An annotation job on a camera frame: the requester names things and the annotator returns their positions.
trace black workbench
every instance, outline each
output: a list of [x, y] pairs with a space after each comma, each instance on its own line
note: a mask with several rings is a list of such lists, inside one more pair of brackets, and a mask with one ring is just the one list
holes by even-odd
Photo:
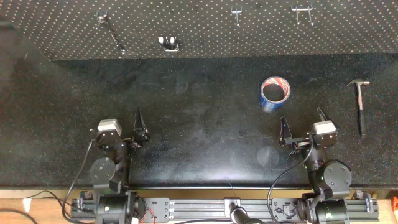
[[[302, 158], [279, 147], [280, 115], [294, 136], [319, 121], [317, 107], [340, 126], [330, 158], [353, 170], [353, 187], [398, 184], [398, 56], [392, 54], [87, 60], [49, 62], [25, 42], [2, 44], [0, 187], [66, 188], [77, 173], [89, 129], [116, 118], [132, 134], [140, 106], [152, 137], [133, 152], [134, 188], [269, 187]], [[259, 85], [286, 78], [292, 93], [267, 114]], [[368, 136], [360, 139], [354, 78], [363, 88]], [[89, 187], [91, 151], [78, 187]], [[303, 167], [279, 187], [308, 187]]]

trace blue tape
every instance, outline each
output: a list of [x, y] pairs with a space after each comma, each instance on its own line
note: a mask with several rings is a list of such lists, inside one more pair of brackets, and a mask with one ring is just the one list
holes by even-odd
[[[271, 101], [271, 100], [268, 100], [264, 96], [264, 87], [266, 87], [267, 85], [271, 85], [271, 84], [279, 85], [283, 89], [283, 91], [285, 93], [285, 97], [282, 100]], [[286, 81], [286, 79], [284, 79], [282, 77], [278, 77], [278, 76], [269, 77], [262, 83], [262, 85], [260, 87], [260, 104], [262, 105], [262, 109], [265, 112], [271, 112], [277, 108], [280, 108], [285, 103], [285, 101], [289, 98], [289, 96], [290, 96], [290, 85]]]

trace perforated panel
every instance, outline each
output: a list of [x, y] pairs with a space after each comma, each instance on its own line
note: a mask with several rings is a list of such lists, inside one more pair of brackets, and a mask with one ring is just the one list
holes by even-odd
[[[313, 26], [307, 11], [297, 23], [296, 6], [313, 7]], [[95, 29], [98, 10], [125, 55]], [[50, 60], [71, 60], [398, 52], [397, 10], [388, 0], [5, 0], [0, 12]], [[177, 36], [180, 52], [164, 52], [161, 35]]]

